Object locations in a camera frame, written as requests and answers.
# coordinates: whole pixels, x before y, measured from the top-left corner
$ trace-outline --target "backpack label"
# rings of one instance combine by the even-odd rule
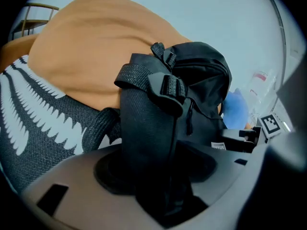
[[[223,142],[211,142],[211,147],[219,150],[226,150],[225,143]]]

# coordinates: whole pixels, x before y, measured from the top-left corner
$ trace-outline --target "backpack buckle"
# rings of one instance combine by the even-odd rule
[[[183,91],[178,91],[179,88],[182,88],[182,80],[171,74],[157,72],[148,75],[148,81],[150,85],[148,97],[151,101],[166,113],[180,117],[183,113],[182,104],[185,99],[185,96],[182,96]]]

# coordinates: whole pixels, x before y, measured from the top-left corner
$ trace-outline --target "black backpack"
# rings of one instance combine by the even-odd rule
[[[171,227],[207,207],[190,182],[204,181],[216,162],[185,142],[220,142],[226,126],[217,106],[232,76],[224,57],[205,43],[168,49],[155,43],[151,50],[154,56],[132,54],[122,67],[115,80],[122,89],[120,112],[101,111],[84,134],[83,147],[98,148],[111,129],[120,134],[121,150],[96,165],[98,182],[112,193],[136,195],[151,216]]]

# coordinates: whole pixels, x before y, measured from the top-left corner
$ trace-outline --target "blue object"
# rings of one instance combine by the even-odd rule
[[[227,128],[245,128],[248,122],[248,105],[238,88],[233,93],[228,92],[222,112],[224,113],[223,120]]]

